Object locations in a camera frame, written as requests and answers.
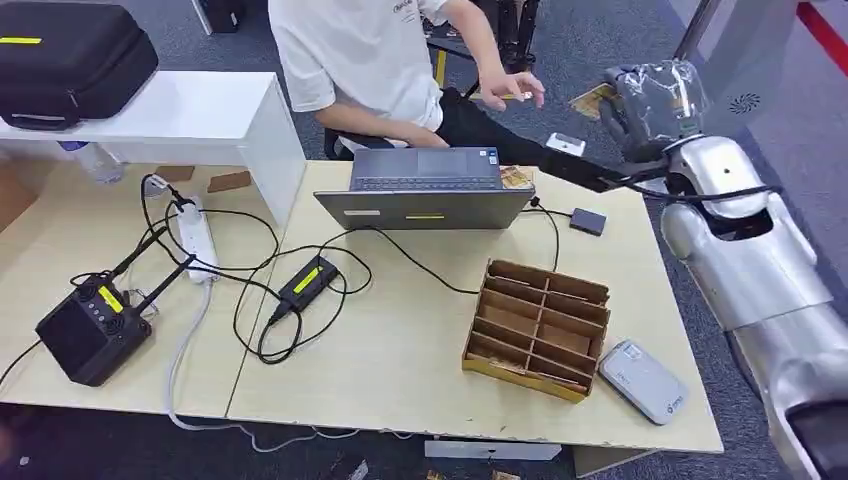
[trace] white power bank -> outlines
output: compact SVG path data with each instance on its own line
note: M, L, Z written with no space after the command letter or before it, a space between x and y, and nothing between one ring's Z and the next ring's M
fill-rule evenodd
M583 152L586 150L586 142L583 140L556 132L551 134L545 146L575 157L582 157Z
M630 340L619 343L604 357L600 372L657 425L670 422L688 396L677 377Z

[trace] white cable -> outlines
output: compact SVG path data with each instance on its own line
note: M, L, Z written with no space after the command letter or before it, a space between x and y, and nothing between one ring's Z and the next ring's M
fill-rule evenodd
M183 430L188 430L191 432L201 432L205 430L226 430L230 428L237 428L242 433L250 437L250 445L253 447L253 450L258 453L275 452L291 445L292 443L313 440L318 436L335 440L340 438L352 437L359 433L359 430L354 430L353 432L346 433L343 435L327 435L325 433L319 432L317 428L312 427L312 429L314 430L314 433L312 435L305 437L295 437L275 447L261 448L259 445L256 444L256 436L253 435L253 433L251 433L249 430L244 428L244 426L238 423L225 423L222 425L191 425L180 420L179 417L177 417L177 413L174 411L174 384L177 380L177 372L180 369L180 364L183 361L183 356L185 355L185 351L188 348L188 343L191 340L191 337L194 335L194 332L197 331L197 328L200 326L200 323L203 321L203 317L206 316L206 311L209 310L209 304L211 303L211 301L212 281L210 280L203 283L203 300L201 301L200 309L197 310L197 313L195 314L194 319L192 320L191 327L189 328L188 333L186 333L186 336L183 337L179 347L177 348L177 351L174 352L174 357L171 359L171 364L168 369L168 379L167 384L165 385L165 407L168 410L168 418L170 418L171 421L174 422L174 425L182 428Z
M392 435L398 437L401 440L409 440L410 438L415 436L414 433L402 434L402 433L398 433L394 430L388 430L388 429L380 430L380 433L391 433Z

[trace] laptop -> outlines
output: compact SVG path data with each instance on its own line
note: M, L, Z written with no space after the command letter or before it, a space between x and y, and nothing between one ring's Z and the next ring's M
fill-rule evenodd
M315 192L346 228L508 228L535 189L503 187L494 148L357 150L350 190Z

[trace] laptop keyboard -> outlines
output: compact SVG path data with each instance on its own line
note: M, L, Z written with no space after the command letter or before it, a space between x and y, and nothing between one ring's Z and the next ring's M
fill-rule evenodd
M491 177L358 178L354 190L498 190L503 184Z

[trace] white shelf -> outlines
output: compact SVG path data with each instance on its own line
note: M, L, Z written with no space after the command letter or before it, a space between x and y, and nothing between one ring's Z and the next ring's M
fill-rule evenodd
M232 144L247 134L271 72L160 71L118 115L89 120L65 132L33 132L0 120L8 140Z
M110 119L65 132L0 120L0 140L13 156L68 159L55 141L79 140L98 142L126 163L245 166L282 229L306 168L273 72L160 71Z

